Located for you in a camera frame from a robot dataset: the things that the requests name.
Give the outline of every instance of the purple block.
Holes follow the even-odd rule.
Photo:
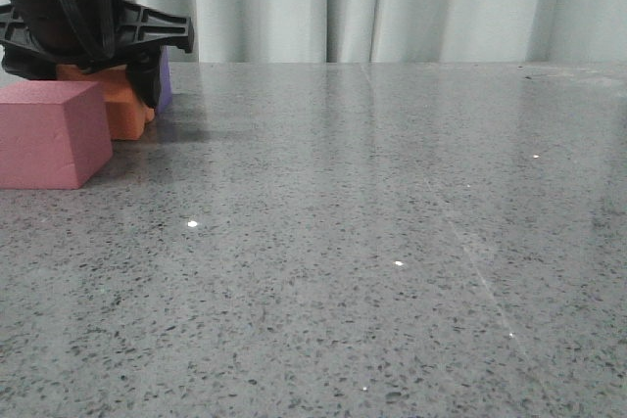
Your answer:
[[[172,86],[169,82],[168,48],[166,47],[162,48],[159,73],[161,77],[161,96],[159,97],[159,104],[157,104],[155,109],[157,114],[163,113],[172,101]]]

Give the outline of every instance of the pink foam block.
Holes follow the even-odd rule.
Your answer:
[[[80,188],[112,154],[99,84],[37,80],[0,89],[0,188]]]

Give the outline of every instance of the speckled stone surface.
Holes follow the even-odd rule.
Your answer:
[[[0,191],[0,416],[625,416],[625,65],[171,73]]]

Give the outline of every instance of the block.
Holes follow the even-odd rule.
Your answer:
[[[169,56],[168,48],[162,48],[161,63],[159,65],[161,80],[161,95],[157,105],[157,115],[163,113],[172,101],[172,86],[169,79]]]
[[[97,83],[33,80],[0,89],[0,188],[80,188],[112,154]]]
[[[111,138],[134,141],[144,133],[144,126],[155,118],[133,91],[126,79],[125,66],[85,75],[76,66],[57,66],[59,80],[97,81],[102,84],[107,105],[107,121]]]

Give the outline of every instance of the terrazzo table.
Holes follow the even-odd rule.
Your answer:
[[[172,77],[0,192],[0,416],[625,416],[627,66]]]

